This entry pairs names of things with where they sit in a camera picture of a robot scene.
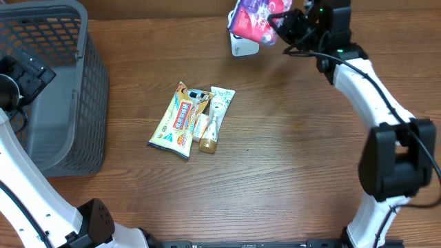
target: pink package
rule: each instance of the pink package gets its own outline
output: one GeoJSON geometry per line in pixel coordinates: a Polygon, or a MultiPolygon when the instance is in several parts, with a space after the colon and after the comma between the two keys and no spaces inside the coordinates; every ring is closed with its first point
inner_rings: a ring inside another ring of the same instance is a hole
{"type": "MultiPolygon", "coordinates": [[[[276,31],[268,23],[270,14],[288,11],[292,0],[238,0],[228,30],[242,38],[265,45],[276,43],[276,31]]],[[[275,19],[281,25],[282,19],[275,19]]]]}

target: gold cap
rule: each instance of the gold cap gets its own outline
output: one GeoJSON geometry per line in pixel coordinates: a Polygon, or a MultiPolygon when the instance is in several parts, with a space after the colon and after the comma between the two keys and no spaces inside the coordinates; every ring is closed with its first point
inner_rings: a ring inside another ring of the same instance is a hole
{"type": "Polygon", "coordinates": [[[209,138],[202,138],[201,141],[199,142],[199,150],[201,152],[213,154],[216,151],[217,146],[218,143],[209,138]]]}

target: yellow snack package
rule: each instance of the yellow snack package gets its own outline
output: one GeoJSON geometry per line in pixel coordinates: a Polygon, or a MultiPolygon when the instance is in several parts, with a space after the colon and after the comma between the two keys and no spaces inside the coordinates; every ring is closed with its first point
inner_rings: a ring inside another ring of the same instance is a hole
{"type": "Polygon", "coordinates": [[[180,82],[148,144],[175,151],[188,159],[192,148],[194,124],[213,96],[211,92],[189,90],[180,82]]]}

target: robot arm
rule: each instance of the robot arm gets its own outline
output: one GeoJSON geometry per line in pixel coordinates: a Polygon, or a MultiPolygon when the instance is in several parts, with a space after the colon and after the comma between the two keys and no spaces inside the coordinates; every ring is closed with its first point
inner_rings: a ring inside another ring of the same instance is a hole
{"type": "Polygon", "coordinates": [[[71,206],[17,140],[4,110],[30,104],[54,77],[50,68],[25,52],[0,60],[0,212],[25,247],[154,248],[154,241],[142,229],[114,223],[99,199],[71,206]]]}
{"type": "Polygon", "coordinates": [[[351,42],[350,0],[309,0],[305,6],[306,14],[295,9],[270,15],[269,22],[281,39],[290,44],[285,54],[317,57],[319,72],[350,100],[369,131],[358,167],[365,192],[356,217],[343,230],[341,241],[343,247],[381,247],[400,209],[396,206],[406,205],[431,179],[431,163],[423,158],[408,130],[418,134],[433,156],[435,125],[429,120],[415,120],[412,113],[399,105],[376,76],[365,51],[351,42]],[[283,19],[280,27],[273,22],[276,18],[283,19]],[[349,65],[369,75],[371,81],[349,65]],[[391,113],[373,83],[403,122],[391,113]],[[397,154],[396,145],[408,147],[408,152],[397,154]]]}
{"type": "MultiPolygon", "coordinates": [[[[408,123],[412,118],[415,118],[392,97],[376,76],[370,60],[353,59],[347,62],[366,72],[380,86],[389,102],[395,107],[397,113],[404,121],[408,123]]],[[[372,127],[378,127],[382,123],[389,125],[399,124],[396,118],[391,115],[372,84],[348,66],[336,66],[333,83],[337,90],[340,90],[351,101],[353,108],[357,111],[367,130],[370,130],[372,127]]],[[[382,221],[387,217],[389,210],[396,205],[407,204],[409,201],[409,197],[396,196],[378,202],[373,196],[365,192],[355,218],[346,229],[349,242],[353,247],[372,248],[382,221]]],[[[398,212],[399,209],[388,218],[387,224],[380,235],[378,247],[385,244],[386,233],[398,212]]]]}

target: white tube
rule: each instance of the white tube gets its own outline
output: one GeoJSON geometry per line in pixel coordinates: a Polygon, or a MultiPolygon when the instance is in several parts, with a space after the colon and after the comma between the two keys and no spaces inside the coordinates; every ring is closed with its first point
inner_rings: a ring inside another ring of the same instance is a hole
{"type": "Polygon", "coordinates": [[[212,87],[212,92],[215,95],[209,106],[209,124],[199,143],[199,150],[210,154],[216,151],[219,129],[229,104],[236,93],[234,90],[226,90],[214,86],[212,87]]]}

